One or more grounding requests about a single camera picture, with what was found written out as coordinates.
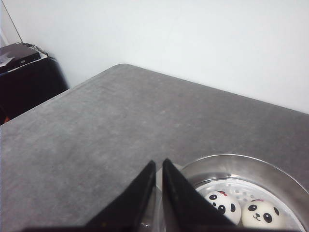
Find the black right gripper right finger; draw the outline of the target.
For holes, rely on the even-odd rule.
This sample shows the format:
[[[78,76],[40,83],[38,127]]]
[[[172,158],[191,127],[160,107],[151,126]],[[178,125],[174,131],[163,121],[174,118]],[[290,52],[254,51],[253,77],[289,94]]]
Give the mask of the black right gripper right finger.
[[[168,232],[235,232],[237,227],[206,201],[169,159],[163,161],[163,208]]]

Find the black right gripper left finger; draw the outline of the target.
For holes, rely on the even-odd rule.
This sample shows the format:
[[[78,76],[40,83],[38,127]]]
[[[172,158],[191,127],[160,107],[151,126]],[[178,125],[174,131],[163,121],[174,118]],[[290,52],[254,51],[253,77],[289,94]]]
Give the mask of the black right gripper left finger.
[[[97,232],[136,232],[156,183],[156,165],[150,161],[130,185],[88,223]]]

